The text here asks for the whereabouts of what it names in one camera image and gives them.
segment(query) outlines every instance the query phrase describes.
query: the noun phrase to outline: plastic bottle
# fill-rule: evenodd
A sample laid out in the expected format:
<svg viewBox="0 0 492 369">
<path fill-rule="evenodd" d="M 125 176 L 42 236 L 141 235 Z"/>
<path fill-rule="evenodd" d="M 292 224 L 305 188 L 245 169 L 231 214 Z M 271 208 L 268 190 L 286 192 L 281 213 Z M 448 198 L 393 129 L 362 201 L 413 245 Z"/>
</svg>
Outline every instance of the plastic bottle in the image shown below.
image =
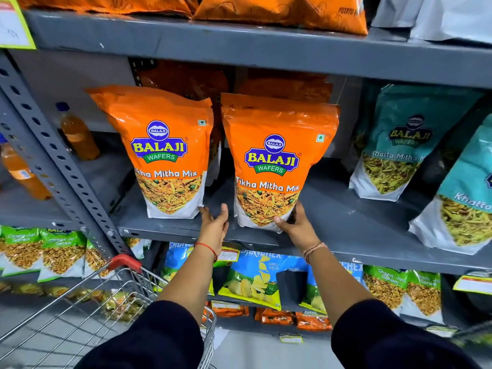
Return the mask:
<svg viewBox="0 0 492 369">
<path fill-rule="evenodd" d="M 99 156 L 99 148 L 83 120 L 70 112 L 66 102 L 57 102 L 61 117 L 61 130 L 82 160 L 93 160 Z"/>
<path fill-rule="evenodd" d="M 5 168 L 27 189 L 33 198 L 44 201 L 52 197 L 46 186 L 32 173 L 27 163 L 15 152 L 1 133 L 0 155 Z"/>
</svg>

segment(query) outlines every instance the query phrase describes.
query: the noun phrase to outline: bracelet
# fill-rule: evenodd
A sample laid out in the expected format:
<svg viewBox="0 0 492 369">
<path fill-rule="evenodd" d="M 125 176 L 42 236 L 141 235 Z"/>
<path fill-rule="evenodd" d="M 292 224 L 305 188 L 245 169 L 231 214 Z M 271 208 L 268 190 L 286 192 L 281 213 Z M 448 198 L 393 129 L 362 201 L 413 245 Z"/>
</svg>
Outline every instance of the bracelet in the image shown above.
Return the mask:
<svg viewBox="0 0 492 369">
<path fill-rule="evenodd" d="M 326 246 L 324 244 L 324 242 L 319 242 L 318 244 L 315 244 L 313 247 L 308 248 L 307 250 L 305 250 L 303 252 L 303 257 L 304 257 L 304 260 L 306 261 L 306 263 L 309 264 L 308 256 L 310 256 L 318 248 L 328 248 L 328 246 Z"/>
<path fill-rule="evenodd" d="M 215 263 L 215 262 L 217 261 L 217 258 L 218 258 L 218 257 L 217 257 L 216 252 L 213 250 L 213 248 L 211 248 L 211 247 L 210 247 L 210 246 L 208 246 L 207 244 L 204 244 L 204 243 L 201 243 L 201 242 L 196 242 L 196 243 L 193 245 L 193 247 L 195 247 L 195 246 L 196 246 L 196 245 L 198 245 L 198 244 L 200 244 L 200 245 L 202 245 L 202 246 L 205 246 L 206 248 L 209 248 L 209 249 L 210 249 L 210 251 L 212 251 L 212 252 L 213 252 L 213 257 L 214 257 L 213 262 Z"/>
</svg>

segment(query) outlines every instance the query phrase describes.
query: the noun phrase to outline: shopping cart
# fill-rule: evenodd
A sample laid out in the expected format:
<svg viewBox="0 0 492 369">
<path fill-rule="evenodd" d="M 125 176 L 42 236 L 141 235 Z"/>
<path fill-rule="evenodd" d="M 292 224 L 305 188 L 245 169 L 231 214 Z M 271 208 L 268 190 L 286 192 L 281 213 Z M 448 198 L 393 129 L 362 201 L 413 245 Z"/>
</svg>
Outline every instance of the shopping cart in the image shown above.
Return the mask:
<svg viewBox="0 0 492 369">
<path fill-rule="evenodd" d="M 166 283 L 132 257 L 114 257 L 0 337 L 0 368 L 74 367 L 91 349 L 128 329 Z M 26 297 L 23 309 L 46 303 L 46 298 Z M 20 310 L 18 303 L 16 298 L 14 311 Z M 211 308 L 205 306 L 204 313 L 200 330 L 205 350 L 199 365 L 203 369 L 212 359 L 216 323 Z M 5 307 L 0 310 L 2 331 L 9 323 L 2 317 L 10 315 Z"/>
</svg>

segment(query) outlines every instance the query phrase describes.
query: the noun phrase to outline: sleeve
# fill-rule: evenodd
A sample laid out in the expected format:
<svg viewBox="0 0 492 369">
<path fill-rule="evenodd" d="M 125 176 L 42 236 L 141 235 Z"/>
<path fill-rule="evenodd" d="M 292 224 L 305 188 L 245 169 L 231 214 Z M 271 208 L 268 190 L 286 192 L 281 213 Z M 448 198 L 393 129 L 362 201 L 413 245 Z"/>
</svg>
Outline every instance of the sleeve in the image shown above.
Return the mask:
<svg viewBox="0 0 492 369">
<path fill-rule="evenodd" d="M 376 299 L 345 311 L 333 329 L 332 349 L 346 368 L 479 368 L 451 341 L 405 323 Z"/>
<path fill-rule="evenodd" d="M 203 355 L 200 327 L 174 302 L 150 304 L 130 328 L 87 353 L 76 369 L 196 369 Z"/>
</svg>

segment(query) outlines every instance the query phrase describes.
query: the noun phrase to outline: person's right hand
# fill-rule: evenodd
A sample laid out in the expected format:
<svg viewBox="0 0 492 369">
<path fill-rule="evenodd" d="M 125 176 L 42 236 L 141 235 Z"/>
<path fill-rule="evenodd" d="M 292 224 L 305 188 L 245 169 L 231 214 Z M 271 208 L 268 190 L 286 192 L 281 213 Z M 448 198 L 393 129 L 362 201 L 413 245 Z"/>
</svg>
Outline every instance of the person's right hand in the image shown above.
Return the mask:
<svg viewBox="0 0 492 369">
<path fill-rule="evenodd" d="M 301 252 L 304 252 L 319 244 L 321 241 L 314 232 L 314 229 L 312 228 L 312 225 L 309 222 L 308 217 L 304 212 L 304 207 L 300 201 L 297 201 L 296 203 L 294 215 L 294 224 L 289 224 L 278 216 L 274 217 L 274 222 L 280 229 L 289 235 L 294 245 L 296 245 Z"/>
</svg>

